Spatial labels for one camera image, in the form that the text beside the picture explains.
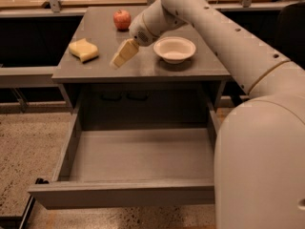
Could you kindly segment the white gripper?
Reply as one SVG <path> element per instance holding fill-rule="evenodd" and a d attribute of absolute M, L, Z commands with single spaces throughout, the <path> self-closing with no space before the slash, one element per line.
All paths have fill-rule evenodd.
<path fill-rule="evenodd" d="M 120 68 L 138 53 L 139 46 L 150 46 L 166 31 L 178 29 L 184 24 L 183 20 L 165 10 L 160 0 L 156 0 L 133 19 L 129 27 L 131 39 L 122 42 L 110 65 Z"/>

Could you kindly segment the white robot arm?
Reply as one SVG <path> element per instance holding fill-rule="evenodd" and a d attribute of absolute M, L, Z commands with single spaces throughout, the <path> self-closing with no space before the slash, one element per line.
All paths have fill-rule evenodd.
<path fill-rule="evenodd" d="M 305 72 L 206 0 L 156 0 L 132 21 L 115 67 L 190 24 L 248 95 L 214 149 L 217 229 L 305 229 Z"/>

